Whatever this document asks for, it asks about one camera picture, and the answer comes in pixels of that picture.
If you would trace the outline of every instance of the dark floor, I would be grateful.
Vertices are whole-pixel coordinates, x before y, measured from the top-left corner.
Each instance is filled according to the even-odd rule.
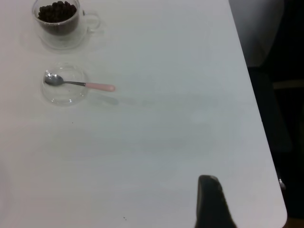
[[[288,218],[286,225],[283,228],[304,228],[304,220]]]

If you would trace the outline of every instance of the black chair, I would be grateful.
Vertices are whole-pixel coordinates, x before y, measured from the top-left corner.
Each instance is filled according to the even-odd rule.
[[[291,0],[268,57],[249,75],[290,217],[304,218],[304,1]]]

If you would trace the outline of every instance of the white wall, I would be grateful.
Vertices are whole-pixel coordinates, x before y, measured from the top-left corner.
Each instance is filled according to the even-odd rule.
[[[229,0],[247,66],[259,66],[275,38],[283,0]]]

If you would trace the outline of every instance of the mug handle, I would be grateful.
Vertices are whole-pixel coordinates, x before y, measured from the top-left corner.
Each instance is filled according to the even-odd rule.
[[[97,29],[100,27],[100,24],[101,24],[101,19],[100,19],[98,13],[96,11],[94,11],[94,10],[88,10],[88,11],[84,10],[84,16],[87,16],[87,15],[89,15],[89,16],[95,16],[98,19],[98,23],[97,23],[96,26],[94,26],[93,28],[90,27],[90,26],[88,27],[88,31],[89,32],[96,32]]]

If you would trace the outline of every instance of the black object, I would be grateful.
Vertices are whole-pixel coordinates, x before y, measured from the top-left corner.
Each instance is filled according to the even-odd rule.
[[[304,88],[281,87],[274,91],[272,83],[304,79],[303,25],[304,1],[285,0],[269,55],[261,67],[248,68],[275,168],[286,187],[283,196],[288,216],[301,219],[304,218]]]
[[[268,75],[249,70],[249,76],[272,155],[291,152],[292,142]]]
[[[75,5],[71,5],[67,1],[54,2],[52,5],[40,7],[38,19],[51,24],[40,24],[48,33],[56,36],[64,36],[76,29],[79,21],[79,14]]]
[[[230,215],[222,186],[214,176],[199,177],[195,228],[237,228]]]

